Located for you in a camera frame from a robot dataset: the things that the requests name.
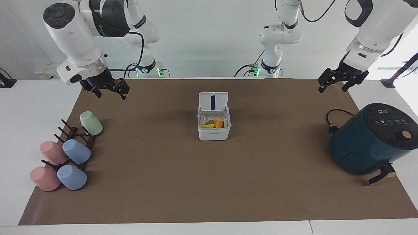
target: blue cup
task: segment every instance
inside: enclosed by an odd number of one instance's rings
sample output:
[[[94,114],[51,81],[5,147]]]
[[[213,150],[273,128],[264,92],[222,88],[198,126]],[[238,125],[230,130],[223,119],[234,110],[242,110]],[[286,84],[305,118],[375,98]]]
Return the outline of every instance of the blue cup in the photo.
[[[58,179],[69,190],[77,190],[87,182],[87,175],[75,166],[65,165],[58,170]]]
[[[92,153],[88,147],[76,140],[65,141],[62,145],[62,149],[65,154],[77,164],[86,162]]]

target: orange food piece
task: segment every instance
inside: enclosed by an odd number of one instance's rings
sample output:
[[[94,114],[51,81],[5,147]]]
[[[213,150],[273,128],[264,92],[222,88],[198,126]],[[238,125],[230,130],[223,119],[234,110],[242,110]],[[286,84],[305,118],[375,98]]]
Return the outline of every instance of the orange food piece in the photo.
[[[219,120],[219,119],[215,119],[214,125],[215,125],[215,128],[223,128],[224,127],[224,121]]]

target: pink cup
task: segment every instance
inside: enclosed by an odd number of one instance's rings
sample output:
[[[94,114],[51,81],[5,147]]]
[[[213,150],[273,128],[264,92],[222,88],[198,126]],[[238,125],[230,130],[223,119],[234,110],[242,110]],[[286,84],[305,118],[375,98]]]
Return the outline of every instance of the pink cup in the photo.
[[[68,159],[64,150],[62,150],[62,146],[52,141],[43,142],[39,146],[39,150],[53,165],[61,165]]]
[[[32,182],[44,191],[52,191],[61,185],[57,172],[43,166],[36,167],[29,175]]]

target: air fryer handle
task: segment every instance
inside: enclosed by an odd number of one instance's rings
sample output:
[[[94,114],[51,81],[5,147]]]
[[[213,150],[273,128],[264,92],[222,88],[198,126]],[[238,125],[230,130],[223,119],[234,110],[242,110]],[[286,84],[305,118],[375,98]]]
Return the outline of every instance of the air fryer handle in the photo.
[[[379,168],[380,168],[380,175],[377,175],[369,179],[369,184],[374,184],[386,177],[394,177],[396,175],[395,169],[392,167],[391,164],[382,165],[382,166],[379,166]]]

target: white wall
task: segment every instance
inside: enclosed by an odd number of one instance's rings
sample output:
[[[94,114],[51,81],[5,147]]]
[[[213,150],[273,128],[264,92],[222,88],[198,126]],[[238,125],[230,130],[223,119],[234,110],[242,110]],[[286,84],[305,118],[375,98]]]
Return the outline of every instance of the white wall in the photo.
[[[26,29],[25,20],[0,0],[0,67],[16,79],[36,79],[36,65],[50,63]]]
[[[56,0],[0,0],[10,12],[1,16],[0,65],[18,78],[33,78],[33,63],[61,63],[65,55],[54,44],[42,21],[42,13]],[[141,0],[147,18],[161,30],[161,39],[151,44],[156,59],[174,77],[227,77],[252,63],[263,50],[258,33],[263,26],[280,24],[273,0]],[[330,0],[305,0],[308,18],[319,17]],[[299,18],[302,41],[283,46],[283,77],[317,77],[327,67],[335,68],[357,33],[344,18],[346,0],[336,1],[327,15],[316,23]],[[19,19],[33,43],[16,32],[13,16]],[[135,59],[112,38],[97,38],[112,68],[126,67]],[[25,69],[16,66],[25,64]]]

